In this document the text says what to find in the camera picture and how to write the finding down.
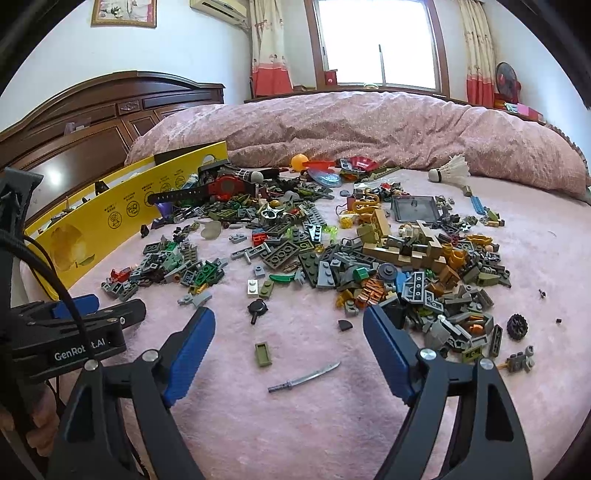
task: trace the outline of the pink comforter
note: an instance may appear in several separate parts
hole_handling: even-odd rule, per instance
[[[340,92],[176,113],[136,140],[126,164],[175,148],[226,140],[241,167],[362,155],[425,170],[464,154],[472,175],[574,197],[585,193],[581,157],[559,134],[507,113],[410,93]]]

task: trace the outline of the yellow cardboard box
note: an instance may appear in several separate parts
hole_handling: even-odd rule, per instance
[[[129,177],[134,170],[155,165],[80,205],[49,226],[36,240],[49,253],[63,284],[70,288],[121,243],[138,233],[142,224],[150,225],[152,220],[160,217],[158,209],[148,205],[148,195],[178,189],[201,165],[227,158],[226,143],[219,142],[159,165],[155,165],[156,158],[149,157],[125,167],[107,177],[105,183],[113,183],[117,176]],[[77,202],[85,192],[88,195],[87,190],[79,192],[71,201]],[[27,235],[33,236],[63,208],[60,205],[34,222],[25,230]],[[30,248],[43,257],[33,245]],[[57,299],[57,294],[47,282],[43,279],[41,282],[50,296]]]

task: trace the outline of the human hand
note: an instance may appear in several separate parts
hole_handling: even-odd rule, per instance
[[[53,450],[53,439],[60,425],[60,418],[56,412],[56,398],[48,386],[45,385],[43,394],[31,417],[37,428],[27,432],[27,443],[31,448],[37,449],[40,456],[50,456]],[[0,406],[0,429],[7,432],[14,430],[12,415],[2,406]]]

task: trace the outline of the framed picture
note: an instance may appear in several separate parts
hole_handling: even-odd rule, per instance
[[[156,0],[95,0],[90,24],[156,28]]]

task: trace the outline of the window frame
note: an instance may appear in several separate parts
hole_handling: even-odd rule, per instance
[[[324,41],[322,39],[322,29],[320,28],[320,15],[318,8],[319,0],[304,0],[306,9],[306,18],[310,31],[310,42],[312,45],[312,59],[314,63],[314,74],[316,77],[317,90],[348,90],[359,88],[363,83],[338,83],[336,86],[327,85],[324,78],[324,71],[327,69],[327,58],[325,55]],[[432,35],[431,45],[433,46],[433,62],[435,66],[435,89],[421,88],[410,85],[396,85],[387,83],[385,86],[379,84],[380,90],[391,90],[393,92],[426,93],[428,95],[442,95],[449,98],[449,75],[447,73],[447,57],[445,45],[443,43],[443,34],[441,33],[441,24],[437,16],[434,0],[414,0],[420,1],[426,8],[427,19],[430,23]]]

